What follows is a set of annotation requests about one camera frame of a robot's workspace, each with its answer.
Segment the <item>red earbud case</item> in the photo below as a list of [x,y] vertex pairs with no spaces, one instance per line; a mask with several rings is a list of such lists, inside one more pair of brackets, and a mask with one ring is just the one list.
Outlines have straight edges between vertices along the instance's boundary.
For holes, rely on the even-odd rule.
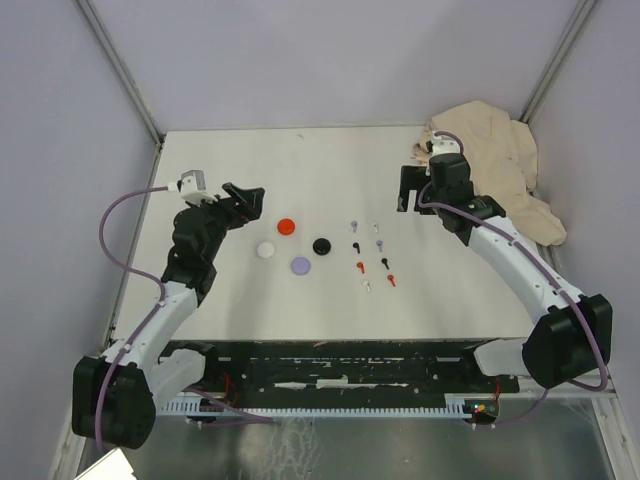
[[289,236],[296,230],[296,223],[291,218],[282,218],[276,225],[277,231],[280,235]]

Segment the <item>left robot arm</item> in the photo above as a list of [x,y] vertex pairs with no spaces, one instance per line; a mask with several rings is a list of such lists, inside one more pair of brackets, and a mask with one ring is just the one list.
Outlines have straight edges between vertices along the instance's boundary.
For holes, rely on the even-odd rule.
[[220,364],[197,350],[163,350],[201,306],[216,276],[215,256],[227,233],[260,218],[265,191],[223,184],[225,197],[207,193],[197,172],[164,186],[186,203],[173,221],[172,246],[149,313],[97,357],[84,356],[73,371],[71,427],[98,446],[136,449],[149,437],[159,409],[195,385],[209,390]]

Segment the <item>white earbud case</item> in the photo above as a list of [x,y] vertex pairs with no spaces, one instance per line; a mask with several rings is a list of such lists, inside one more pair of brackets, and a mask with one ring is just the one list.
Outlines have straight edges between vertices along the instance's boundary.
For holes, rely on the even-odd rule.
[[270,241],[263,241],[256,247],[256,253],[261,259],[270,259],[275,255],[276,247]]

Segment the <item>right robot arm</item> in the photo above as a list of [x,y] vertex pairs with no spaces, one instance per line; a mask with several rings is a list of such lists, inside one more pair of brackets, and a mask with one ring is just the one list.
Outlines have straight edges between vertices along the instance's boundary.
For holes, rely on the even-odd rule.
[[584,294],[528,246],[506,210],[491,196],[476,194],[462,154],[439,154],[426,167],[402,166],[397,209],[438,216],[494,269],[533,322],[525,339],[477,346],[458,368],[463,386],[481,391],[495,376],[514,375],[547,390],[565,382],[589,391],[606,388],[611,303],[601,294]]

